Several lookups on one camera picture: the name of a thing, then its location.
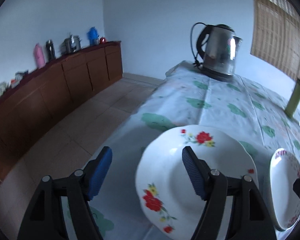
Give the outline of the clutter of boxes on sideboard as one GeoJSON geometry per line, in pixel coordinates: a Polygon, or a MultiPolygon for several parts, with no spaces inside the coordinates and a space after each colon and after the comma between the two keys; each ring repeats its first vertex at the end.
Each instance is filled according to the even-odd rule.
{"type": "Polygon", "coordinates": [[[27,76],[29,74],[29,71],[25,71],[25,72],[16,72],[15,73],[15,77],[10,81],[10,83],[8,82],[1,82],[0,83],[0,97],[7,92],[10,88],[14,88],[16,87],[21,80],[27,76]]]}

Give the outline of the blue thermos jug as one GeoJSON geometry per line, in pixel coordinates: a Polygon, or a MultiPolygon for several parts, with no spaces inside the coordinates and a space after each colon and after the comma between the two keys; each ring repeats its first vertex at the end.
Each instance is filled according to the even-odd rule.
{"type": "Polygon", "coordinates": [[[89,31],[87,32],[87,37],[88,37],[90,46],[99,44],[99,34],[95,27],[91,27],[89,29],[89,31]]]}

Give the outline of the white tablecloth green clouds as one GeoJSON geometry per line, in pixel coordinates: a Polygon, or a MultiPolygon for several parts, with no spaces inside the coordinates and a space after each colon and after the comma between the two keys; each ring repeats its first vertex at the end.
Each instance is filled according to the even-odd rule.
{"type": "Polygon", "coordinates": [[[101,191],[89,207],[104,239],[171,239],[145,216],[135,187],[146,147],[176,127],[216,128],[237,140],[252,157],[258,185],[266,193],[270,160],[284,148],[300,163],[300,113],[286,117],[286,100],[241,76],[211,79],[181,62],[146,102],[106,141],[113,160],[101,191]]]}

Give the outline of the pink thermos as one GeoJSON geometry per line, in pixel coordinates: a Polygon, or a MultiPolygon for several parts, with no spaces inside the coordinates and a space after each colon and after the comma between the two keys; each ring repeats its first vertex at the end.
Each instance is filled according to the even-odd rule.
{"type": "Polygon", "coordinates": [[[43,49],[38,43],[34,47],[33,56],[38,69],[43,68],[46,65],[43,49]]]}

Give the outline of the brown wooden sideboard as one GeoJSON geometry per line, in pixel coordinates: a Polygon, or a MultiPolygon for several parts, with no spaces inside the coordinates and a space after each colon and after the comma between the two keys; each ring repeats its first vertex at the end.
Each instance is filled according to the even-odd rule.
{"type": "Polygon", "coordinates": [[[26,75],[0,98],[0,184],[57,122],[123,76],[121,43],[61,56],[26,75]]]}

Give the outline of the small red apple ornament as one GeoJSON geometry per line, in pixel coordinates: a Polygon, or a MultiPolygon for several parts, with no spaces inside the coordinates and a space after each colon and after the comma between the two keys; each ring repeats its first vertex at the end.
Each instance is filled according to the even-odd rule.
{"type": "Polygon", "coordinates": [[[101,37],[100,38],[100,44],[104,44],[106,43],[106,38],[105,37],[101,37]]]}

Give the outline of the red flower white plate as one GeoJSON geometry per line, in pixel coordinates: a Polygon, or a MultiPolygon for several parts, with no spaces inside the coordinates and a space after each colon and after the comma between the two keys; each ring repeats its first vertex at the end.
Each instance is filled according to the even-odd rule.
{"type": "Polygon", "coordinates": [[[249,175],[258,183],[252,157],[226,133],[200,125],[162,133],[146,147],[136,171],[135,187],[145,216],[171,239],[190,239],[205,206],[183,165],[182,150],[186,146],[225,176],[249,175]]]}

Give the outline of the green insulated bottle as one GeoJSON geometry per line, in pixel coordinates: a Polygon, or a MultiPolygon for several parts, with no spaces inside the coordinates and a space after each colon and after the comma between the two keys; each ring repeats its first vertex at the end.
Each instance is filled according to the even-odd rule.
{"type": "Polygon", "coordinates": [[[285,107],[284,113],[288,118],[292,118],[300,102],[300,79],[297,78],[292,95],[285,107]]]}

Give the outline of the stainless steel electric kettle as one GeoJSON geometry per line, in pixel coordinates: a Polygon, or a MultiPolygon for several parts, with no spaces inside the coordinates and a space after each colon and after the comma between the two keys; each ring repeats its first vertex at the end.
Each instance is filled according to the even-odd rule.
{"type": "Polygon", "coordinates": [[[228,25],[205,24],[196,45],[191,42],[193,65],[204,75],[215,80],[228,82],[233,79],[236,56],[242,39],[228,25]]]}

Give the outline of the steel cooking pot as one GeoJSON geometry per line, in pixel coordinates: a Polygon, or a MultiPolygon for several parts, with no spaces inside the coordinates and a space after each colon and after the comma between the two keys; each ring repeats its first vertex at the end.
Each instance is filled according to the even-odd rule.
{"type": "Polygon", "coordinates": [[[78,35],[69,35],[60,45],[62,55],[73,54],[81,50],[81,40],[78,35]]]}

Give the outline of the black steel thermos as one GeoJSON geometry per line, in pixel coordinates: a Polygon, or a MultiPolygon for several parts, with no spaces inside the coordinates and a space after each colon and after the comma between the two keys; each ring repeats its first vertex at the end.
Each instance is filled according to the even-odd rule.
{"type": "Polygon", "coordinates": [[[46,41],[45,48],[47,51],[48,61],[52,61],[56,58],[55,49],[52,40],[46,41]]]}

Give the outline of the pink floral rimmed plate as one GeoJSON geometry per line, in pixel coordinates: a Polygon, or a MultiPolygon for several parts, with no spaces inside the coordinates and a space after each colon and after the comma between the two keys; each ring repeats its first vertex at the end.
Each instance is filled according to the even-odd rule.
{"type": "Polygon", "coordinates": [[[270,209],[274,224],[280,231],[290,229],[300,217],[300,198],[293,190],[300,178],[300,163],[294,154],[277,149],[269,168],[270,209]]]}

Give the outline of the bamboo window blind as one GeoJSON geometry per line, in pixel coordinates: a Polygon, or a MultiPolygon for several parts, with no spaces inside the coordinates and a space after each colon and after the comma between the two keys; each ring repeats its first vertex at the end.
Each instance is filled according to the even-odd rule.
{"type": "Polygon", "coordinates": [[[250,53],[300,79],[300,16],[288,0],[254,0],[250,53]]]}

